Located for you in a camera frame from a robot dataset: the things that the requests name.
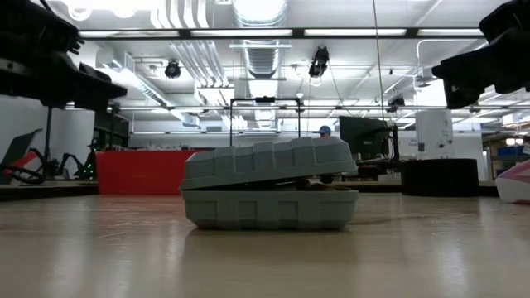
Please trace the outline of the pink white plastic tool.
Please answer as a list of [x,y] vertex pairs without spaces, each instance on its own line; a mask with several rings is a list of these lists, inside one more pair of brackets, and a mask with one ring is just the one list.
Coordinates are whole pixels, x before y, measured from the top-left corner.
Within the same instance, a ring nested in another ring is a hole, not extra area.
[[530,204],[530,160],[511,167],[496,180],[499,198],[510,204]]

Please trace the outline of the background workbench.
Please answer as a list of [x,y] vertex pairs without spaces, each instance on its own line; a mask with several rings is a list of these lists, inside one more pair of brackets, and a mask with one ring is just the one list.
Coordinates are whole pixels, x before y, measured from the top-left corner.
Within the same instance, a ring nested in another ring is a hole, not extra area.
[[392,159],[376,159],[357,162],[357,177],[361,180],[377,180],[380,175],[386,175],[390,172],[399,172],[401,167],[400,161]]

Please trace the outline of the grey plastic tool case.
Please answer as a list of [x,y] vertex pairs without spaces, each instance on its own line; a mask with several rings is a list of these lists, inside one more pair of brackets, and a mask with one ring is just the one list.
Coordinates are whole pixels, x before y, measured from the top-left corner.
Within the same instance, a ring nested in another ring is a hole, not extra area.
[[356,170],[349,144],[337,137],[218,147],[186,160],[180,191],[199,228],[341,229],[358,191],[310,179]]

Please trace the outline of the grey duct tape roll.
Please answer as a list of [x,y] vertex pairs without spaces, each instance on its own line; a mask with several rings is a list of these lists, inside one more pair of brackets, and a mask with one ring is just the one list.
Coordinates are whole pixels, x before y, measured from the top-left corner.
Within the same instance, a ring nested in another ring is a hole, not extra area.
[[472,197],[479,194],[475,159],[429,159],[401,163],[402,192],[411,196]]

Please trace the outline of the white cylindrical appliance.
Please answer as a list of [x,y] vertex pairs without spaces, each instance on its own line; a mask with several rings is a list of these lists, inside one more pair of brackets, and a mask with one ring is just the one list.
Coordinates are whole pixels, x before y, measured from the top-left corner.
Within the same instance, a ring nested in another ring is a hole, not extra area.
[[416,113],[417,150],[420,160],[454,157],[451,111],[425,110]]

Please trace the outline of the black background rig frame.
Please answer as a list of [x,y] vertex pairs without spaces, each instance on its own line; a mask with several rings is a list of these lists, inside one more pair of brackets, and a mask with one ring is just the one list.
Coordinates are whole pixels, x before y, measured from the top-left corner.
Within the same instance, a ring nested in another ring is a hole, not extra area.
[[[103,149],[112,149],[113,147],[113,138],[114,138],[114,123],[113,119],[114,116],[119,111],[119,105],[112,104],[110,107],[110,137],[108,144],[102,145]],[[51,164],[51,151],[50,151],[50,140],[51,140],[51,121],[52,121],[52,114],[53,114],[53,108],[49,107],[47,109],[47,115],[46,115],[46,137],[45,137],[45,154],[44,157],[41,158],[41,165],[42,165],[42,175],[44,177],[55,177],[56,171],[54,170],[54,167]]]
[[[276,97],[267,97],[267,96],[264,96],[264,97],[257,97],[257,98],[250,98],[250,99],[246,99],[246,98],[234,98],[234,99],[230,99],[230,104],[229,104],[229,145],[230,146],[233,146],[233,135],[234,135],[234,126],[233,126],[233,111],[234,111],[234,103],[238,102],[238,101],[248,101],[248,100],[252,100],[256,103],[275,103],[276,101],[278,100],[288,100],[288,101],[294,101],[296,102],[296,112],[297,112],[297,120],[298,120],[298,129],[297,129],[297,136],[300,138],[301,137],[301,129],[300,129],[300,124],[301,124],[301,99],[299,98],[276,98]],[[257,106],[257,107],[250,107],[250,108],[244,108],[244,109],[255,109],[255,110],[258,110],[260,108],[263,108],[263,109],[273,109],[273,108],[278,108],[278,109],[286,109],[287,110],[287,106],[270,106],[270,107],[261,107],[261,106]]]

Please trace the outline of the red plastic bin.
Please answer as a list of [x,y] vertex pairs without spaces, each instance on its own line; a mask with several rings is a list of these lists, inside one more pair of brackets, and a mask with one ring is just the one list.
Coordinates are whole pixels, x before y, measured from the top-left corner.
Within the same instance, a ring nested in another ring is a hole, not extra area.
[[101,195],[178,195],[193,151],[103,151],[96,154]]

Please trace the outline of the dark slanted panel with red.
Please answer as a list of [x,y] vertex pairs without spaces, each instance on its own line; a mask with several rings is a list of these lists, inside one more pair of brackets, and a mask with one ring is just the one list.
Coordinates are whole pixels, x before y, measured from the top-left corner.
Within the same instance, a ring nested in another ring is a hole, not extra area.
[[[40,132],[42,132],[41,129],[36,129],[33,132],[14,137],[0,162],[0,165],[14,166],[17,161],[23,159],[35,139],[36,134]],[[0,185],[9,185],[11,182],[11,176],[6,174],[4,170],[0,170]]]

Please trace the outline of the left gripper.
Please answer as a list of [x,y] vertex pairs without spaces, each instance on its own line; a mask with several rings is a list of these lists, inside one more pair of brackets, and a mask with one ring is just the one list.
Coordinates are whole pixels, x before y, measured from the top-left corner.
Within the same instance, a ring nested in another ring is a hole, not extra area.
[[78,68],[66,54],[26,61],[0,57],[0,95],[36,99],[53,108],[75,102],[77,108],[105,111],[109,101],[127,93],[109,75],[84,63]]

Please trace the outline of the blue storage bins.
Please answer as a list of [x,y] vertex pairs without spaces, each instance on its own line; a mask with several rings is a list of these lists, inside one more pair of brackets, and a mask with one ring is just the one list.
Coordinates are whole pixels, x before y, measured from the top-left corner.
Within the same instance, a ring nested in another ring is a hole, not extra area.
[[525,153],[523,150],[524,146],[500,147],[496,156],[496,161],[499,163],[496,174],[500,175],[511,167],[530,160],[530,154]]

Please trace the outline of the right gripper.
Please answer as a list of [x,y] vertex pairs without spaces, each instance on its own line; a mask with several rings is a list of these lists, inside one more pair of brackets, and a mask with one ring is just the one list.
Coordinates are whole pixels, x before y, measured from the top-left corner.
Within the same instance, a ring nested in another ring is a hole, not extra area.
[[530,30],[515,24],[482,25],[487,46],[442,60],[431,69],[443,81],[446,107],[472,105],[490,86],[499,94],[530,93]]

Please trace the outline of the black computer monitor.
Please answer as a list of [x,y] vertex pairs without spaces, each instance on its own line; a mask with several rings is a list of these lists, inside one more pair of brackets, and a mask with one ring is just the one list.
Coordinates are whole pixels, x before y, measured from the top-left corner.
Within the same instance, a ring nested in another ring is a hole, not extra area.
[[374,118],[339,117],[340,138],[356,161],[383,159],[389,154],[391,128]]

